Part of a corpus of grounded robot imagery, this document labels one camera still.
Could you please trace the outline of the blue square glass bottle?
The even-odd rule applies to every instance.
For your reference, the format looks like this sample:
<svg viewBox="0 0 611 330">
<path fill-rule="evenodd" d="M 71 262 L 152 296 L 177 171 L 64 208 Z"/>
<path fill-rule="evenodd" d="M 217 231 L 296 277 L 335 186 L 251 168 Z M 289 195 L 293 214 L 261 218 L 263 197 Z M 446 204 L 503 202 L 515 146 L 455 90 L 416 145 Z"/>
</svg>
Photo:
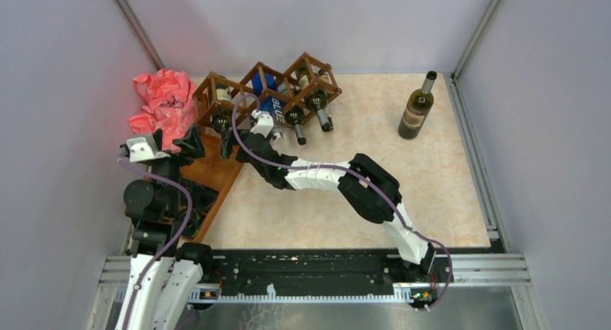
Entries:
<svg viewBox="0 0 611 330">
<path fill-rule="evenodd" d="M 262 95 L 264 87 L 262 78 L 258 73 L 254 74 L 252 77 L 251 84 L 254 94 L 257 96 Z M 285 116 L 282 113 L 283 107 L 284 104 L 274 97 L 266 97 L 266 99 L 260 100 L 261 110 L 267 111 L 274 121 L 274 127 L 272 129 L 272 140 L 274 141 L 283 138 L 282 125 L 286 123 Z"/>
</svg>

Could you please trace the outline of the dark green wine bottle front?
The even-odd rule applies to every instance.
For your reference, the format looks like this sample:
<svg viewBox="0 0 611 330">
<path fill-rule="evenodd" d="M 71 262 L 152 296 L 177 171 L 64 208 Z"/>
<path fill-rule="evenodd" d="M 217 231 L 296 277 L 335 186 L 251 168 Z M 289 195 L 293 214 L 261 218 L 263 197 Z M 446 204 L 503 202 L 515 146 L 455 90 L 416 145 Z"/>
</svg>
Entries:
<svg viewBox="0 0 611 330">
<path fill-rule="evenodd" d="M 298 94 L 300 92 L 300 89 L 296 86 L 290 85 L 290 88 L 293 94 Z M 288 95 L 287 87 L 285 84 L 280 84 L 277 90 L 279 93 Z M 285 119 L 288 124 L 292 125 L 293 131 L 295 132 L 298 141 L 298 145 L 304 146 L 307 143 L 307 139 L 303 132 L 303 121 L 305 119 L 305 113 L 303 109 L 295 105 L 287 111 L 287 113 L 285 114 Z"/>
</svg>

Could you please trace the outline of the dark green wine bottle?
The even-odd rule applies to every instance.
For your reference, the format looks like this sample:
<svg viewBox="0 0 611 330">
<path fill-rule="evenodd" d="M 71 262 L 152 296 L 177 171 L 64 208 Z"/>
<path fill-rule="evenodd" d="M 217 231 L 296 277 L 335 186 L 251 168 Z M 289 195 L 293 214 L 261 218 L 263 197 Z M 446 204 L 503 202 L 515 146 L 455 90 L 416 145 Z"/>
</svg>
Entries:
<svg viewBox="0 0 611 330">
<path fill-rule="evenodd" d="M 300 92 L 300 89 L 296 86 L 290 85 L 290 88 L 293 94 L 298 94 Z M 287 87 L 285 84 L 280 84 L 277 90 L 279 93 L 288 95 Z M 303 121 L 305 119 L 305 113 L 303 109 L 295 105 L 287 111 L 287 113 L 285 114 L 285 119 L 288 124 L 292 125 L 293 131 L 295 132 L 298 141 L 298 145 L 304 146 L 307 143 L 307 139 L 303 132 Z"/>
<path fill-rule="evenodd" d="M 308 72 L 306 65 L 300 65 L 295 74 L 299 83 L 300 91 L 305 92 L 306 87 L 311 83 L 311 75 Z M 323 89 L 316 87 L 308 94 L 304 94 L 304 101 L 306 107 L 311 112 L 316 114 L 321 130 L 325 133 L 331 132 L 334 127 L 330 116 L 326 112 L 326 107 L 328 105 L 328 96 L 326 95 L 326 92 Z"/>
</svg>

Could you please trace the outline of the brown wooden wine rack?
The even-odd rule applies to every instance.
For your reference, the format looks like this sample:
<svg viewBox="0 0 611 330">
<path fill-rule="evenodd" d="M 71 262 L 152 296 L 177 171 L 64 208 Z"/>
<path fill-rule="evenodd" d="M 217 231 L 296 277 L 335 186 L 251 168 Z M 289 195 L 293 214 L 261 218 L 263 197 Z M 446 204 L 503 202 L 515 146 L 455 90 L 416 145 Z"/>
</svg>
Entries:
<svg viewBox="0 0 611 330">
<path fill-rule="evenodd" d="M 302 64 L 305 64 L 308 72 L 311 75 L 311 83 L 305 88 L 305 92 L 300 91 L 298 94 L 293 94 L 290 85 L 300 88 L 295 72 Z M 256 73 L 261 76 L 264 87 L 263 93 L 260 96 L 254 94 L 253 86 L 251 84 L 251 79 Z M 328 105 L 342 94 L 342 89 L 339 87 L 336 81 L 331 64 L 320 61 L 307 52 L 300 55 L 284 71 L 278 71 L 259 61 L 239 81 L 231 80 L 213 71 L 204 78 L 204 80 L 196 88 L 195 93 L 192 95 L 192 98 L 195 101 L 196 122 L 203 127 L 211 129 L 213 129 L 211 115 L 218 103 L 215 94 L 216 80 L 228 85 L 231 89 L 231 103 L 221 102 L 220 104 L 230 111 L 233 109 L 234 105 L 237 106 L 237 124 L 242 123 L 255 109 L 261 109 L 261 99 L 266 99 L 266 97 L 274 97 L 284 104 L 282 109 L 284 116 L 287 111 L 295 105 L 301 107 L 305 113 L 305 119 L 303 121 L 304 125 L 316 117 L 316 114 L 311 112 L 306 107 L 304 94 L 308 94 L 316 87 L 319 87 L 326 92 L 326 95 L 328 96 Z M 280 84 L 286 85 L 288 95 L 278 92 L 277 88 Z"/>
</svg>

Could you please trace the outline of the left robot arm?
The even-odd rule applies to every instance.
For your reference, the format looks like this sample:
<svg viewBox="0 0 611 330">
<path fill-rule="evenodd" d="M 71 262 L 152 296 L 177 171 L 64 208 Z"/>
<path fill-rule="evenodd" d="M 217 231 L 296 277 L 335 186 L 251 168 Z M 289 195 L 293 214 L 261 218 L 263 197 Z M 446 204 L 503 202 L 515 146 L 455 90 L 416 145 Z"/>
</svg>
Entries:
<svg viewBox="0 0 611 330">
<path fill-rule="evenodd" d="M 125 215 L 133 224 L 128 286 L 116 329 L 175 329 L 198 282 L 216 272 L 204 244 L 177 246 L 194 212 L 180 183 L 180 169 L 205 156 L 197 124 L 162 150 L 162 130 L 136 135 L 119 147 L 117 162 L 141 175 L 123 192 Z"/>
</svg>

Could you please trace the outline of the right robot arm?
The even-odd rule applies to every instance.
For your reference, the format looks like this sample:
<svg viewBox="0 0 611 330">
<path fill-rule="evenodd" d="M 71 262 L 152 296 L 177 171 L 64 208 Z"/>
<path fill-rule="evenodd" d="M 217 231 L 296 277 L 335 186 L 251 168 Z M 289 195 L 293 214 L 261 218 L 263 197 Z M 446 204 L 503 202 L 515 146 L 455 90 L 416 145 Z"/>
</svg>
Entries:
<svg viewBox="0 0 611 330">
<path fill-rule="evenodd" d="M 434 241 L 416 230 L 399 181 L 368 155 L 357 153 L 341 163 L 307 161 L 279 153 L 261 134 L 227 128 L 221 150 L 238 147 L 237 160 L 251 164 L 276 189 L 338 192 L 364 220 L 379 224 L 394 240 L 407 275 L 424 281 L 434 271 Z"/>
</svg>

